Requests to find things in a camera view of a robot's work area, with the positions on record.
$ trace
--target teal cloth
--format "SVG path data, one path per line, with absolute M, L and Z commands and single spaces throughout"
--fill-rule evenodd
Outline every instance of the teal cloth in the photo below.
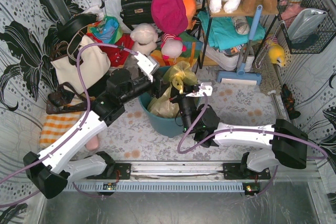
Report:
M 209 15 L 207 12 L 199 12 L 198 17 L 201 20 L 202 27 L 206 32 L 208 29 Z M 253 18 L 246 17 L 248 24 L 252 25 Z M 258 23 L 254 40 L 263 39 L 265 29 Z M 229 49 L 248 42 L 248 34 L 240 35 L 236 32 L 230 17 L 213 18 L 208 43 L 211 47 L 219 50 Z

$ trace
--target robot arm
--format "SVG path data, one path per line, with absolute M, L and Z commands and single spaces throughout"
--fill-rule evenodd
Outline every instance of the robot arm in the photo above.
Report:
M 115 70 L 107 81 L 106 91 L 96 98 L 82 127 L 79 125 L 85 116 L 54 144 L 38 154 L 29 152 L 24 157 L 25 166 L 44 159 L 41 163 L 26 170 L 26 173 L 46 198 L 57 196 L 68 182 L 92 175 L 111 175 L 115 162 L 105 152 L 98 152 L 79 161 L 71 162 L 70 159 L 93 136 L 105 130 L 122 115 L 125 111 L 125 103 L 147 91 L 160 97 L 169 87 L 169 83 L 164 83 L 157 71 L 160 65 L 155 60 L 140 53 L 135 57 L 143 74 L 132 80 L 128 70 Z M 74 131 L 77 131 L 74 136 L 59 147 Z
M 189 87 L 189 89 L 198 91 L 197 87 Z M 178 94 L 172 91 L 172 102 L 177 102 L 181 110 L 181 117 L 186 132 L 200 114 L 203 104 L 196 108 L 195 103 L 190 101 L 189 95 Z M 289 140 L 285 137 L 278 137 L 272 134 L 265 134 L 265 132 L 277 132 L 286 135 L 298 137 L 307 141 L 308 136 L 291 123 L 286 120 L 277 119 L 276 123 L 264 126 L 235 126 L 219 122 L 219 117 L 211 106 L 206 108 L 200 120 L 196 123 L 191 133 L 195 133 L 194 140 L 202 141 L 205 137 L 212 135 L 221 130 L 233 129 L 249 129 L 259 130 L 257 133 L 230 131 L 218 133 L 209 138 L 202 144 L 203 147 L 219 146 L 219 145 L 244 145 L 261 148 L 259 151 L 245 153 L 241 160 L 242 174 L 257 174 L 268 167 L 278 164 L 294 168 L 304 169 L 307 160 L 307 145 L 296 141 Z

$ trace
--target yellow plush toy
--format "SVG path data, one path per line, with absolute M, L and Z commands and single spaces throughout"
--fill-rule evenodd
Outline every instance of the yellow plush toy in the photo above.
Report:
M 268 56 L 272 64 L 277 64 L 283 67 L 285 64 L 285 50 L 278 44 L 276 37 L 268 37 L 266 39 L 266 45 L 268 49 Z

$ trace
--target wire basket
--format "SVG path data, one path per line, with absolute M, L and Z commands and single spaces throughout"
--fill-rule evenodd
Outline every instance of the wire basket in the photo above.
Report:
M 291 16 L 288 10 L 302 8 L 316 8 L 326 11 L 328 14 L 311 34 L 290 40 L 287 28 L 292 24 L 297 17 Z M 291 54 L 319 54 L 333 40 L 336 35 L 336 24 L 331 17 L 329 10 L 325 7 L 321 0 L 280 0 L 278 3 L 279 15 L 278 19 L 285 23 L 281 25 L 283 34 L 285 35 L 288 48 Z

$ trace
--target black bracket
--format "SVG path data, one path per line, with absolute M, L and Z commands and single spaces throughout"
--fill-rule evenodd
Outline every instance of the black bracket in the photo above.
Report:
M 240 163 L 224 163 L 223 173 L 225 179 L 270 179 L 271 175 L 269 169 L 266 168 L 262 172 L 258 173 L 247 168 L 247 157 L 249 152 L 243 154 Z
M 273 127 L 278 133 L 295 136 L 304 141 L 308 141 L 308 135 L 305 132 L 284 119 L 277 119 Z M 306 144 L 280 136 L 274 136 L 270 143 L 272 144 L 272 151 L 275 154 L 275 158 L 281 165 L 293 169 L 305 169 L 307 162 Z
M 128 180 L 131 177 L 131 167 L 132 165 L 130 163 L 115 163 L 114 170 L 110 175 L 105 175 L 103 173 L 95 176 L 89 176 L 86 179 L 116 180 L 117 176 L 119 176 L 119 180 Z

